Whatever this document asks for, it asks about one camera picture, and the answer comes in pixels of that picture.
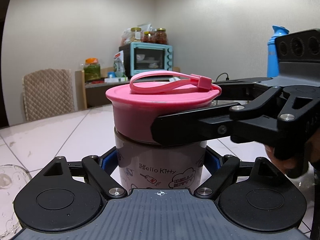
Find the orange lid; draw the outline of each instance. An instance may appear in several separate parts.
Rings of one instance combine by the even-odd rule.
[[[98,63],[98,59],[95,57],[90,57],[85,60],[86,64]]]

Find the camera lens housing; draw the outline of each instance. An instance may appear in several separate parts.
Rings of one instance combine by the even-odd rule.
[[[308,49],[313,55],[317,55],[320,52],[320,41],[315,36],[309,38]]]
[[[304,44],[303,41],[300,38],[293,38],[291,40],[291,51],[292,53],[297,56],[297,57],[301,57],[304,53]]]
[[[285,55],[288,54],[288,46],[284,41],[282,41],[280,43],[279,48],[280,48],[280,53],[281,53],[282,56],[285,56]]]

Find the glass jar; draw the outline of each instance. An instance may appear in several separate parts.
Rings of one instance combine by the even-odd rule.
[[[100,64],[97,58],[87,58],[84,64],[84,80],[91,81],[101,78]]]
[[[144,32],[142,42],[156,43],[155,33],[154,32]]]
[[[156,32],[156,43],[158,44],[168,44],[167,41],[167,33],[165,32],[165,28],[159,28]]]
[[[0,166],[0,238],[12,239],[21,230],[13,209],[13,200],[18,192],[31,180],[30,173],[16,165]]]
[[[130,43],[131,42],[141,42],[141,28],[139,27],[131,28]]]

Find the light blue toaster oven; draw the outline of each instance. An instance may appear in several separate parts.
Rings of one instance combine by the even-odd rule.
[[[126,76],[153,70],[172,70],[173,50],[170,45],[132,42],[119,47],[124,52]]]

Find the crosshair marking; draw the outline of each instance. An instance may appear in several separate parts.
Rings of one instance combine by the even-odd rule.
[[[163,196],[164,194],[167,194],[167,193],[164,193],[162,190],[160,190],[159,192],[157,192],[155,194],[157,194],[158,196]]]

